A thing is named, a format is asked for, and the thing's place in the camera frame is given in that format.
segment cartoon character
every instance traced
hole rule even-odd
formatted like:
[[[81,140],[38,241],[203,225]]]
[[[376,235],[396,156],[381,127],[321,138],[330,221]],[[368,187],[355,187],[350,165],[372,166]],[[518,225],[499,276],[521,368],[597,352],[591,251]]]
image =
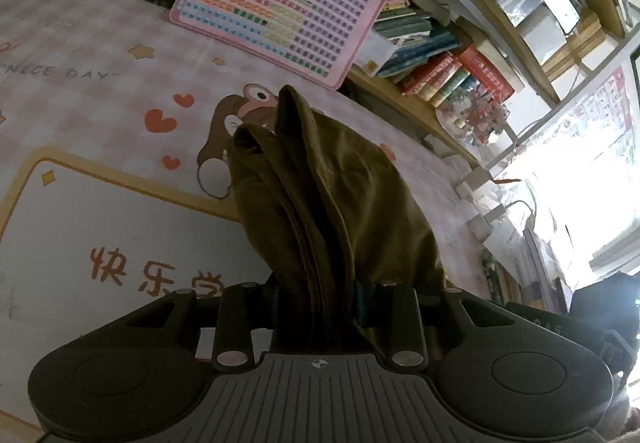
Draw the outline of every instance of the cartoon character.
[[[208,196],[224,199],[231,190],[231,175],[226,164],[229,141],[242,123],[254,123],[273,130],[278,97],[266,87],[246,84],[239,94],[220,100],[211,119],[209,137],[198,153],[196,177]]]

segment crosshair logo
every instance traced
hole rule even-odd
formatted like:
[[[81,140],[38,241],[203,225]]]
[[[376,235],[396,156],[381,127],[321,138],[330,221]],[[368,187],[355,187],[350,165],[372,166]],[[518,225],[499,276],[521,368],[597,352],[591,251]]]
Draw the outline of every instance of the crosshair logo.
[[[317,359],[309,363],[313,365],[316,369],[322,369],[323,367],[326,367],[327,365],[329,365],[329,362],[323,359]]]

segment pink checkered tablecloth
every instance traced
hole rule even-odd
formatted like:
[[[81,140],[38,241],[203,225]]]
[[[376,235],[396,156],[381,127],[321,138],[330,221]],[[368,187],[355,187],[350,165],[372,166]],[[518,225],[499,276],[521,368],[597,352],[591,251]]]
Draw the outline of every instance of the pink checkered tablecloth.
[[[488,295],[478,279],[480,248],[465,225],[473,211],[453,192],[456,176],[445,163],[338,92],[175,26],[167,15],[142,0],[0,0],[0,200],[43,146],[212,199],[196,157],[218,104],[291,84],[395,155],[450,277]]]

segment olive green cloth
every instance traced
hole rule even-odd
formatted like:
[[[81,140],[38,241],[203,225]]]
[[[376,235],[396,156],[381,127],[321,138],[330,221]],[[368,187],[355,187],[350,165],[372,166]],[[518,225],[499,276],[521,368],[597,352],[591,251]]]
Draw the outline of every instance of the olive green cloth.
[[[228,163],[246,235],[280,286],[278,349],[370,349],[350,315],[358,275],[443,288],[433,232],[396,167],[293,87],[280,90],[275,132],[240,126]]]

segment yellow star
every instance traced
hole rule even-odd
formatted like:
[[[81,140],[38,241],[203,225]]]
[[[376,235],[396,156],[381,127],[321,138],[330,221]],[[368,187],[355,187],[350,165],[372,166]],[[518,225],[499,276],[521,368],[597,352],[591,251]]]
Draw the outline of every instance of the yellow star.
[[[131,49],[127,50],[136,57],[136,60],[140,58],[154,58],[154,49],[149,46],[143,46],[142,44],[136,44]]]
[[[46,187],[47,185],[52,184],[52,182],[55,180],[56,175],[53,174],[52,170],[50,170],[49,172],[44,172],[44,174],[42,175],[42,186]]]

